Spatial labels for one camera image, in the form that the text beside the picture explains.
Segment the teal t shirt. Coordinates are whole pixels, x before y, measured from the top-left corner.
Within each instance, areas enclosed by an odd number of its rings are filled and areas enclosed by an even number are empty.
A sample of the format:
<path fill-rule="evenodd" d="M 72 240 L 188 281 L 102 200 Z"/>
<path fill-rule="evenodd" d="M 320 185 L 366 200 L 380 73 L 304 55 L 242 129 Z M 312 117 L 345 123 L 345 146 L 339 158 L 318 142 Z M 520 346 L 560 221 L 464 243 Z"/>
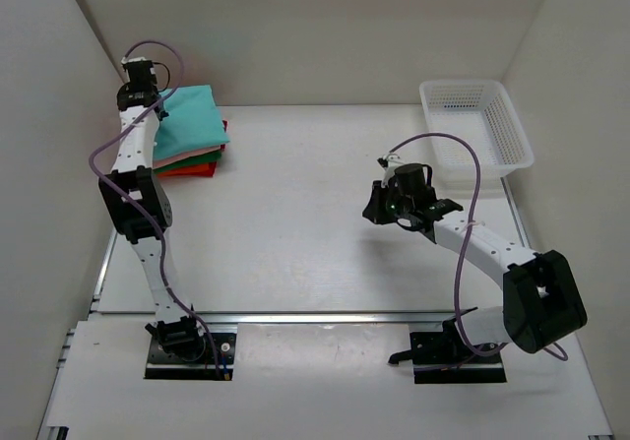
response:
<path fill-rule="evenodd" d="M 154 160 L 215 146 L 214 137 L 222 132 L 222 117 L 210 85 L 180 88 L 164 107 L 168 116 L 157 129 Z"/>

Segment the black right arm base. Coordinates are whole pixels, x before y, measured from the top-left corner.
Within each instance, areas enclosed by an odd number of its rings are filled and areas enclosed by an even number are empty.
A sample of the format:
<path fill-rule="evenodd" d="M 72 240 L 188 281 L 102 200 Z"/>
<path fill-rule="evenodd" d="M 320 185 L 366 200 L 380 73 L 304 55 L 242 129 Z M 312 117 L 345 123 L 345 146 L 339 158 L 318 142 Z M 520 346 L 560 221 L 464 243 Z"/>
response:
<path fill-rule="evenodd" d="M 388 364 L 409 362 L 416 385 L 502 384 L 507 382 L 499 353 L 478 356 L 456 338 L 448 321 L 438 328 L 409 329 L 409 348 L 390 355 Z"/>

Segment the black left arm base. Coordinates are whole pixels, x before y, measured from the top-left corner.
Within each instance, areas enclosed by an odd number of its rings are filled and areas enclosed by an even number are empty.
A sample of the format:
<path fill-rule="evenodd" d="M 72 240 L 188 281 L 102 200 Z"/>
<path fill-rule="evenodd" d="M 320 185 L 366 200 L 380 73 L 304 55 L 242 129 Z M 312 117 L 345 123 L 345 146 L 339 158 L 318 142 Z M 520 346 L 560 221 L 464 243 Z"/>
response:
<path fill-rule="evenodd" d="M 181 331 L 158 338 L 158 326 L 147 324 L 151 334 L 144 378 L 147 380 L 231 381 L 237 349 L 235 326 L 220 326 L 212 332 L 194 332 L 179 324 Z"/>

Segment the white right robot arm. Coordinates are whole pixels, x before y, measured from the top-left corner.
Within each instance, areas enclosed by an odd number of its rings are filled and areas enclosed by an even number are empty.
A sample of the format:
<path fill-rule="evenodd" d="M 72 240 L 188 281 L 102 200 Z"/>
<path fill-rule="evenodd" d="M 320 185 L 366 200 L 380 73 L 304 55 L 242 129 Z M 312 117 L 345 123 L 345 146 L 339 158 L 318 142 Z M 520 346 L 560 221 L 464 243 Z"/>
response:
<path fill-rule="evenodd" d="M 584 302 L 561 253 L 536 252 L 474 222 L 468 209 L 437 197 L 427 164 L 403 163 L 396 156 L 378 162 L 384 176 L 373 182 L 363 217 L 377 225 L 396 224 L 457 253 L 455 289 L 461 287 L 465 263 L 501 289 L 497 307 L 463 309 L 461 300 L 454 300 L 455 315 L 441 338 L 446 357 L 460 362 L 486 346 L 506 344 L 537 353 L 587 324 Z"/>

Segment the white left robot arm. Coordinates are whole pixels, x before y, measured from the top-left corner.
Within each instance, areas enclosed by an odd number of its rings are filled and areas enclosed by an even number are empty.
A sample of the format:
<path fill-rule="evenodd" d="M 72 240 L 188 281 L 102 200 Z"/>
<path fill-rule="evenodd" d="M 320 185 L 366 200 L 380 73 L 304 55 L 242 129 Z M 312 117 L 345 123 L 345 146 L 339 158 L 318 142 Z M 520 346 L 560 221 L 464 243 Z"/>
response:
<path fill-rule="evenodd" d="M 125 59 L 123 70 L 127 81 L 116 95 L 122 137 L 114 165 L 98 187 L 115 230 L 144 270 L 156 311 L 146 330 L 166 355 L 192 364 L 208 353 L 208 336 L 192 304 L 175 293 L 177 278 L 166 241 L 172 209 L 153 171 L 155 137 L 168 113 L 157 104 L 161 93 L 153 61 Z"/>

